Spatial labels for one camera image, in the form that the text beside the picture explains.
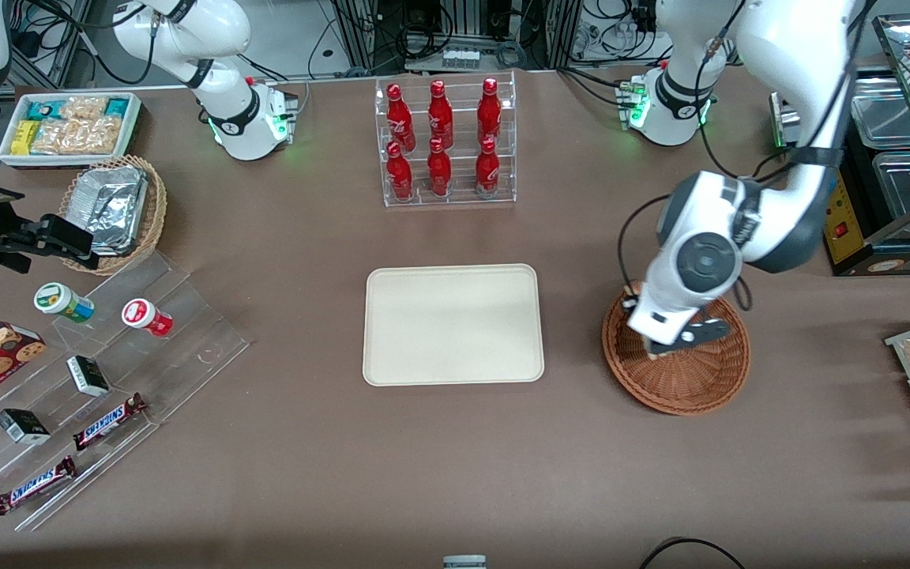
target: brown tablecloth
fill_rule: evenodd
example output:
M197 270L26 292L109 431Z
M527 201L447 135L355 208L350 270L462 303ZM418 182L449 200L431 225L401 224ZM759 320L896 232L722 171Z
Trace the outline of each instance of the brown tablecloth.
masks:
M682 534L748 567L910 567L910 393L882 345L910 328L910 277L838 280L822 252L791 273L748 269L743 392L697 418L641 406L600 350L616 234L708 158L697 140L621 132L557 74L517 80L519 202L458 212L383 208L373 80L315 84L296 144L253 163L213 144L189 91L141 91L134 150L170 194L161 249L255 343L37 532L0 519L0 567L412 569L483 553L494 569L621 568ZM732 70L718 94L708 135L749 172L766 91ZM72 176L3 168L0 183L37 217ZM638 274L654 212L627 240ZM368 273L505 262L539 274L538 382L364 382ZM48 280L97 282L54 259L0 270L0 319L46 327L30 298ZM653 567L721 559L683 546Z

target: acrylic bottle rack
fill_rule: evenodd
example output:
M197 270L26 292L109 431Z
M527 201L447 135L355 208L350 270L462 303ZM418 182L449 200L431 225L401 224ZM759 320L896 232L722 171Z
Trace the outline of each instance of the acrylic bottle rack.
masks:
M93 318L84 324L55 319L41 333L47 351L28 365L32 371L23 370L0 386L0 411L33 411L51 433L41 446L29 446L12 442L0 428L0 494L36 478L67 454L79 472L8 512L3 521L17 532L36 529L64 507L248 347L227 319L199 296L188 274L160 253L120 270L86 296L96 305ZM120 311L133 298L148 299L170 314L171 332L156 338L124 325ZM111 392L90 397L76 390L66 360L77 353L97 360ZM147 410L77 454L72 435L136 392L149 404Z
M476 158L479 156L476 109L483 96L483 79L498 80L498 99L501 100L501 133L496 143L496 156L501 161L498 170L498 189L494 197L483 199L476 194ZM448 101L452 104L455 126L455 144L448 149L452 162L451 191L447 198L434 195L430 188L427 158L431 154L431 128L427 121L427 108L431 104L430 80L445 82ZM389 184L386 163L389 155L385 146L391 141L389 132L389 98L385 87L395 83L402 88L402 98L412 113L412 130L416 135L414 151L405 155L412 169L412 200L400 202ZM432 78L418 76L394 77L378 80L375 85L374 117L378 136L378 161L382 163L382 194L386 206L417 205L488 205L515 202L517 197L517 95L515 74L452 74Z

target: red bottle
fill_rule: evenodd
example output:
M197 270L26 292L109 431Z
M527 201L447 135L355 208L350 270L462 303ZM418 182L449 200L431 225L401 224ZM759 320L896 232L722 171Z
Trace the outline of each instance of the red bottle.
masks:
M446 149L455 144L455 122L452 118L452 104L445 96L445 82L431 82L431 106L427 109L431 121L431 136L440 137Z
M431 157L427 158L427 169L431 172L431 191L438 198L447 198L451 191L452 161L445 152L441 137L431 139Z
M389 94L389 130L393 140L401 145L402 152L412 152L416 148L416 136L412 133L412 113L409 105L402 100L402 89L392 83L386 89Z
M408 202L412 199L412 170L409 162L402 156L402 148L397 141L389 141L386 150L389 151L389 162L385 169L389 170L389 184L393 187L395 199Z
M501 100L498 100L498 80L487 77L483 80L483 98L476 109L476 120L479 123L479 143L487 137L498 140L501 136Z
M498 169L501 168L501 161L498 155L494 154L496 148L494 137L483 139L483 152L476 158L476 194L483 199L494 197L498 191Z

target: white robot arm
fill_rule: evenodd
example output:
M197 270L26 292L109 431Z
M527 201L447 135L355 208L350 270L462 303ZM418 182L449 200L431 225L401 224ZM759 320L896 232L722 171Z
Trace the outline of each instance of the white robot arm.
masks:
M234 0L144 0L115 10L115 36L134 57L152 61L195 93L209 113L216 141L239 160L256 160L285 144L291 134L288 102L281 91L249 84L231 57L250 42L245 11Z
M794 269L812 257L823 232L853 83L845 73L852 0L744 3L728 37L734 36L748 71L797 109L808 148L793 151L786 190L711 172L675 188L658 224L660 254L648 267L628 321L652 340L653 352L711 339L698 337L703 327L690 320L732 287L744 262L769 273ZM712 48L717 51L718 30L736 5L658 1L660 25L675 42L675 55L667 69L642 78L647 98L638 101L632 126L650 140L682 144L697 132L697 118L725 66Z

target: wicker basket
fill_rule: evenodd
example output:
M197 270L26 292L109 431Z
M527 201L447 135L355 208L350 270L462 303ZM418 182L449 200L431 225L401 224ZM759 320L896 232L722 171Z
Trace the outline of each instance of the wicker basket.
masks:
M614 301L603 320L603 353L613 375L647 406L673 415L698 415L725 405L743 388L750 370L750 342L736 310L724 299L708 313L729 323L726 337L693 349L648 356L644 339L627 326Z
M156 248L156 242L160 241L160 234L164 230L164 216L167 213L167 190L164 187L164 181L156 174L156 170L149 162L142 160L137 156L122 156L107 160L99 164L94 164L90 170L101 168L117 168L118 166L136 166L149 174L149 186L145 194L145 204L142 206L142 219L138 233L136 234L136 249L129 255L123 257L100 257L100 264L97 270L86 269L79 266L71 260L63 259L62 262L72 270L81 271L81 273L99 274L101 277L110 277L117 273L123 266L127 266L133 260L145 258L152 250ZM58 208L58 215L64 217L66 210L69 208L69 200L73 197L73 188L76 187L74 179L69 184L69 190L62 198L62 205Z

